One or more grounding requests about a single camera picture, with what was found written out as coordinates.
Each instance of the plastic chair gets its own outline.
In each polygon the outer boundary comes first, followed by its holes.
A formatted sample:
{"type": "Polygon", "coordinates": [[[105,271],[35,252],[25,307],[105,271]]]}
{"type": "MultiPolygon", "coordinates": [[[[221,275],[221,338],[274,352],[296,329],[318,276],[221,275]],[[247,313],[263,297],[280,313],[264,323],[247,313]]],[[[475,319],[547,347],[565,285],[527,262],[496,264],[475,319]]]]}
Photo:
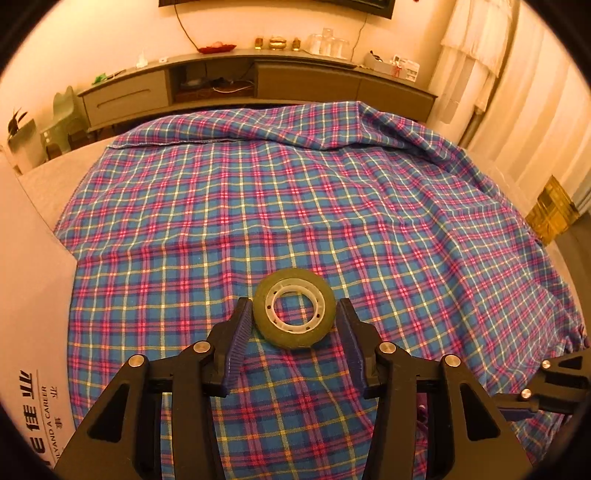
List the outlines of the plastic chair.
{"type": "Polygon", "coordinates": [[[64,154],[72,149],[68,135],[86,129],[86,117],[77,107],[72,86],[68,86],[65,93],[56,93],[53,98],[53,122],[41,133],[44,145],[56,144],[64,154]]]}

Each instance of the red tray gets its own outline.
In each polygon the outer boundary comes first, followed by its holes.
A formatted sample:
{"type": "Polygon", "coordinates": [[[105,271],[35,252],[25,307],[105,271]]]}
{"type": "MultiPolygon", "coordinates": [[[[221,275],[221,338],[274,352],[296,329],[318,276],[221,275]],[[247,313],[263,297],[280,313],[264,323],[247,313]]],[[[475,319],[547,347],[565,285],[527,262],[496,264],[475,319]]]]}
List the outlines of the red tray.
{"type": "Polygon", "coordinates": [[[198,48],[199,53],[222,53],[224,51],[232,51],[236,45],[222,45],[221,47],[201,47],[198,48]]]}

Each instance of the plaid tablecloth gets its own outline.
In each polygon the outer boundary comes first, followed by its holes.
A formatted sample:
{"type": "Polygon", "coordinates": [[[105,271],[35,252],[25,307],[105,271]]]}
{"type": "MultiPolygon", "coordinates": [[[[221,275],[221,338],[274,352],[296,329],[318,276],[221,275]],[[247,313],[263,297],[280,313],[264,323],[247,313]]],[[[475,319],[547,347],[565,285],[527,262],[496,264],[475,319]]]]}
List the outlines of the plaid tablecloth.
{"type": "MultiPolygon", "coordinates": [[[[78,259],[77,422],[129,356],[204,339],[286,267],[322,275],[411,354],[459,355],[491,394],[518,391],[543,357],[583,343],[567,287],[498,188],[453,144],[362,103],[147,123],[105,151],[56,234],[78,259]]],[[[305,307],[295,299],[284,307],[305,307]]],[[[226,474],[240,479],[360,478],[375,412],[352,387],[335,330],[296,352],[255,330],[237,388],[213,402],[226,474]]],[[[559,421],[514,424],[532,459],[559,421]]],[[[425,448],[420,433],[416,478],[425,448]]]]}

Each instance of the tape roll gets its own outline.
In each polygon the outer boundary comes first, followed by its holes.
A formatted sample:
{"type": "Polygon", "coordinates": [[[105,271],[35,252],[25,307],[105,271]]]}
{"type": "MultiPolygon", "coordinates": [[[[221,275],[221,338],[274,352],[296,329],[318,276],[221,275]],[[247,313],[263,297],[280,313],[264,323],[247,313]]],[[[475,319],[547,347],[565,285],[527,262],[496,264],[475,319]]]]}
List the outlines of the tape roll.
{"type": "Polygon", "coordinates": [[[335,294],[324,278],[302,268],[285,268],[267,275],[256,288],[252,314],[261,335],[285,349],[309,348],[322,340],[335,322],[335,294]],[[314,306],[303,325],[289,325],[275,313],[275,301],[285,293],[305,295],[314,306]]]}

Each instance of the plaid cloth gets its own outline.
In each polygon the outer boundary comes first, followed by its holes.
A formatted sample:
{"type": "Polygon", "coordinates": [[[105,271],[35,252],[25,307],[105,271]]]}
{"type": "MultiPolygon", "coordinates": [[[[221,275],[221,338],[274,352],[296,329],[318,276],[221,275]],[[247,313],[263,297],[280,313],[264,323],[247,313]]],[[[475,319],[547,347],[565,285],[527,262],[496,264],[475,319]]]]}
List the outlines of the plaid cloth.
{"type": "MultiPolygon", "coordinates": [[[[106,149],[56,235],[78,260],[77,422],[129,356],[204,339],[280,268],[321,275],[412,355],[459,355],[491,394],[519,391],[545,356],[583,346],[568,288],[493,182],[442,137],[362,103],[142,125],[106,149]]],[[[280,315],[305,311],[297,299],[280,315]]],[[[164,407],[171,477],[170,398],[164,407]]],[[[254,330],[237,387],[212,407],[228,478],[361,478],[376,401],[353,389],[335,330],[294,352],[254,330]]],[[[532,459],[560,421],[514,424],[532,459]]],[[[419,430],[414,477],[425,467],[419,430]]]]}

